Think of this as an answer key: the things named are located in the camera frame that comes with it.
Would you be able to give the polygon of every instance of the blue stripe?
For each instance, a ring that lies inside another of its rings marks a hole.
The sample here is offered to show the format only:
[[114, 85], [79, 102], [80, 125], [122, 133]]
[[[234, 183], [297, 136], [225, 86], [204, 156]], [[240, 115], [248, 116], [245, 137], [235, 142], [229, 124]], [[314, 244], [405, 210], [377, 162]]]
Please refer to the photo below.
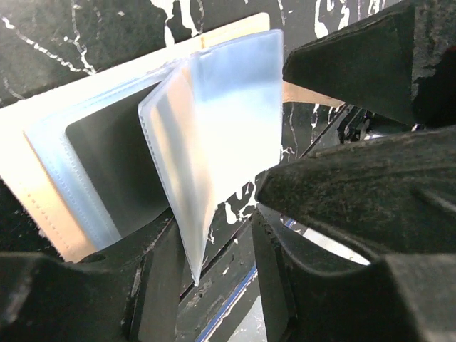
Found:
[[247, 288], [247, 284], [251, 281], [254, 277], [257, 268], [255, 266], [252, 267], [250, 272], [246, 275], [244, 280], [237, 286], [237, 288], [233, 291], [231, 296], [228, 300], [223, 304], [219, 312], [215, 315], [215, 317], [207, 324], [206, 328], [201, 332], [198, 336], [196, 342], [203, 342], [209, 335], [209, 333], [215, 328], [217, 322], [221, 319], [223, 314], [229, 309], [229, 307], [233, 304], [234, 300], [238, 297], [238, 295]]

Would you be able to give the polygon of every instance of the blue edge trim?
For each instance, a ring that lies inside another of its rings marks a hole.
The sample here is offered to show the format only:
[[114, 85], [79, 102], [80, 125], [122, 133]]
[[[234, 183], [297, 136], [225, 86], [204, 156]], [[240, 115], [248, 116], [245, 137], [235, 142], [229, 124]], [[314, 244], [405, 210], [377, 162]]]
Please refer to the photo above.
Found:
[[203, 342], [208, 335], [212, 332], [212, 330], [215, 328], [217, 322], [221, 319], [223, 314], [232, 306], [233, 302], [236, 300], [238, 295], [247, 288], [247, 285], [249, 282], [254, 278], [255, 272], [257, 271], [257, 268], [255, 266], [252, 267], [250, 272], [246, 275], [244, 280], [237, 286], [237, 288], [233, 291], [231, 296], [228, 298], [227, 301], [223, 304], [219, 312], [215, 315], [215, 317], [207, 324], [206, 328], [201, 332], [201, 334], [198, 336], [196, 342]]

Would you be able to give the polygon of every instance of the beige fabric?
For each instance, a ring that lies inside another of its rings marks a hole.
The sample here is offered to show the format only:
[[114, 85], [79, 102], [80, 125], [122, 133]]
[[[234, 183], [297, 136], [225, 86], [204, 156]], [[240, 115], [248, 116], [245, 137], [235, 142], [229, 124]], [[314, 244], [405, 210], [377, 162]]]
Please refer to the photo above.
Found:
[[283, 87], [283, 102], [303, 102], [303, 103], [318, 103], [329, 107], [339, 107], [344, 104], [343, 101], [330, 98], [329, 96], [316, 93], [315, 91], [302, 88], [298, 85], [284, 81]]
[[66, 261], [79, 261], [95, 252], [95, 247], [53, 186], [24, 130], [50, 113], [144, 75], [169, 60], [267, 30], [268, 14], [257, 14], [0, 110], [0, 177]]

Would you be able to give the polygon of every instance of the beige strip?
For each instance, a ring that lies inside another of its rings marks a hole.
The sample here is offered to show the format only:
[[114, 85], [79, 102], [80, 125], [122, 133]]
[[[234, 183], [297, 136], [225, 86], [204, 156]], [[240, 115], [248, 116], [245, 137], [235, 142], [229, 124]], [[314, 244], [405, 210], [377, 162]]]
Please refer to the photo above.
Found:
[[53, 186], [24, 130], [50, 113], [106, 92], [170, 60], [268, 30], [268, 14], [257, 14], [0, 110], [0, 177], [66, 261], [79, 261], [95, 252], [95, 247]]
[[284, 81], [282, 101], [285, 102], [303, 102], [318, 103], [329, 107], [339, 107], [344, 104], [343, 101], [330, 98], [329, 96], [316, 93], [315, 91], [302, 88], [298, 85]]

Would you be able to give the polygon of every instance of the black marble surface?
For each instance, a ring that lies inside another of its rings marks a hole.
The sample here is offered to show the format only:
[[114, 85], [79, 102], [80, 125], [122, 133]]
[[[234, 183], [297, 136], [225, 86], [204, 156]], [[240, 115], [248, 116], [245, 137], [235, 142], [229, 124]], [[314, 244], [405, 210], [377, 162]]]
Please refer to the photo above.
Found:
[[[184, 6], [189, 2], [190, 12]], [[271, 27], [284, 30], [286, 57], [294, 48], [393, 2], [396, 1], [3, 0], [0, 1], [0, 107], [166, 47], [165, 24], [172, 39], [179, 42], [192, 34], [267, 12]], [[323, 106], [285, 104], [282, 162], [296, 159], [328, 125], [334, 113], [335, 109]], [[248, 148], [239, 152], [254, 153]], [[233, 195], [227, 200], [238, 219], [234, 224], [227, 221], [226, 206], [219, 206], [207, 244], [205, 266], [241, 227], [245, 219], [240, 218], [239, 211], [252, 193], [253, 184], [249, 184], [244, 186], [241, 199]], [[248, 207], [244, 214], [252, 210], [253, 207]], [[57, 256], [0, 182], [0, 251], [13, 250]], [[191, 286], [188, 269], [185, 279], [182, 291]]]

